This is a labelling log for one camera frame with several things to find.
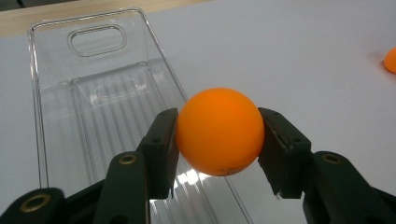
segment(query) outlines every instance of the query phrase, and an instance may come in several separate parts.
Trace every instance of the clear plastic tray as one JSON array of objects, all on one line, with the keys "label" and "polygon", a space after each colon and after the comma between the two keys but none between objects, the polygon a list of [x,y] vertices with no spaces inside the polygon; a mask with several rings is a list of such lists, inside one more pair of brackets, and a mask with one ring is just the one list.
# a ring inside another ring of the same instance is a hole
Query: clear plastic tray
[{"label": "clear plastic tray", "polygon": [[[158,113],[186,101],[141,9],[43,21],[29,40],[42,187],[69,196],[104,179]],[[152,223],[251,222],[229,179],[182,157],[175,198],[150,203]]]}]

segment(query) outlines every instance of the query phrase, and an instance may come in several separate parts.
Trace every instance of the orange ball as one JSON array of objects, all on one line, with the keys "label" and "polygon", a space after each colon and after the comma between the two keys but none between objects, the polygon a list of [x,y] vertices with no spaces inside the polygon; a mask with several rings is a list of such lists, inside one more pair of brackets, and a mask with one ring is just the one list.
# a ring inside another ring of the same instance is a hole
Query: orange ball
[{"label": "orange ball", "polygon": [[181,109],[176,140],[181,154],[196,170],[233,175],[247,168],[262,150],[262,115],[238,91],[202,91]]},{"label": "orange ball", "polygon": [[396,48],[391,49],[385,56],[384,65],[390,72],[396,74]]}]

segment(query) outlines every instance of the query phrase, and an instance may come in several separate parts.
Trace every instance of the table surface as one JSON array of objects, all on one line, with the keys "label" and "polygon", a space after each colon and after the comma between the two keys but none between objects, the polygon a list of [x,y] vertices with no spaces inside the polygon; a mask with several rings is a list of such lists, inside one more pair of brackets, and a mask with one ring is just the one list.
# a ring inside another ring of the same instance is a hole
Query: table surface
[{"label": "table surface", "polygon": [[[382,63],[396,47],[395,1],[181,2],[148,19],[188,96],[237,89],[396,195],[396,76]],[[16,30],[0,38],[0,212],[38,187],[29,51]],[[305,223],[302,201],[274,197],[257,162],[231,180],[254,223]]]}]

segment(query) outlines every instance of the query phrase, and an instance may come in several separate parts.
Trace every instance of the transparent container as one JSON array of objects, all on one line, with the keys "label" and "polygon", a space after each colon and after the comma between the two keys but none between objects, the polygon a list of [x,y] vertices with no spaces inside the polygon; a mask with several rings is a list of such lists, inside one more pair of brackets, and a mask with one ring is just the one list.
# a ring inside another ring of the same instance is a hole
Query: transparent container
[{"label": "transparent container", "polygon": [[[161,111],[186,96],[141,9],[123,8],[29,29],[41,187],[70,196],[135,150]],[[232,182],[180,157],[175,198],[150,201],[152,223],[249,223]]]}]

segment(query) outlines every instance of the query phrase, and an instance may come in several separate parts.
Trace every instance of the oval handle cutout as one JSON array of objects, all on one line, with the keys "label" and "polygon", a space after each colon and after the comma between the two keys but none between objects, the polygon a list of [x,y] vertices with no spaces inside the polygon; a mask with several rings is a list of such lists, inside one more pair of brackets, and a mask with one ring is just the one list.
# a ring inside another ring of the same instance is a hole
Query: oval handle cutout
[{"label": "oval handle cutout", "polygon": [[118,25],[94,26],[70,33],[67,44],[78,56],[91,57],[124,48],[126,34]]}]

